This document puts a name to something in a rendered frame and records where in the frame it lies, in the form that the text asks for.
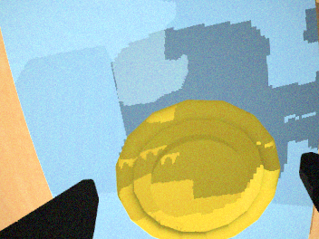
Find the yellow plate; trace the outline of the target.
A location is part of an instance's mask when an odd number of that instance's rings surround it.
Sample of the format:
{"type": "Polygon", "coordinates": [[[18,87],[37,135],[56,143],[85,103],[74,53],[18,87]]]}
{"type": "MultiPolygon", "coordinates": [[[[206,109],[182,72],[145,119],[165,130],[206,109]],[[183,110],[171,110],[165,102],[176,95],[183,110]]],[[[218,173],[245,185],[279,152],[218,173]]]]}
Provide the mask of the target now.
{"type": "Polygon", "coordinates": [[[153,112],[124,142],[117,196],[159,239],[228,239],[276,195],[276,143],[254,115],[222,100],[153,112]]]}

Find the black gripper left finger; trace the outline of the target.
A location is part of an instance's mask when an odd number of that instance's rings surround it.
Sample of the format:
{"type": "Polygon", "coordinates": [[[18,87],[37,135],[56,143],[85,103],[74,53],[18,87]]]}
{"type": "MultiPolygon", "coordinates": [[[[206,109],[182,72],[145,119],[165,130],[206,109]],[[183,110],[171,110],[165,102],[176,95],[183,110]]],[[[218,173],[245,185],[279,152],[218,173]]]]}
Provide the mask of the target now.
{"type": "Polygon", "coordinates": [[[99,195],[91,178],[77,182],[0,231],[0,239],[93,239],[99,195]]]}

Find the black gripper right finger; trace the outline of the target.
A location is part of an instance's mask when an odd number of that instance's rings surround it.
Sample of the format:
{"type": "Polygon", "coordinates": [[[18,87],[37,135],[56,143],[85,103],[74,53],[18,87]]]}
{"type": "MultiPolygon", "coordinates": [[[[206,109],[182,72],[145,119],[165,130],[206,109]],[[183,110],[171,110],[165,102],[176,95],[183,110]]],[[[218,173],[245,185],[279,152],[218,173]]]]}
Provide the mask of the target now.
{"type": "Polygon", "coordinates": [[[319,211],[319,153],[302,153],[298,175],[304,182],[305,191],[309,193],[316,211],[319,211]]]}

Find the light blue flat square mat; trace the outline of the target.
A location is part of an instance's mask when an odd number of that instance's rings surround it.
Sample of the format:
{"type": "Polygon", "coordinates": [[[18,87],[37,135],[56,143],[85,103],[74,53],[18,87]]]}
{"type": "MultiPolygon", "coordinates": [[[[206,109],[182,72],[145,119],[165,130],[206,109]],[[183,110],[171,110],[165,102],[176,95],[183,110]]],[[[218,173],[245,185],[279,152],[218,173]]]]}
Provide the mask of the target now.
{"type": "Polygon", "coordinates": [[[308,239],[302,153],[319,149],[315,0],[0,0],[22,113],[53,198],[77,182],[99,195],[93,239],[159,239],[131,221],[115,166],[153,112],[222,100],[276,145],[275,196],[228,239],[308,239]]]}

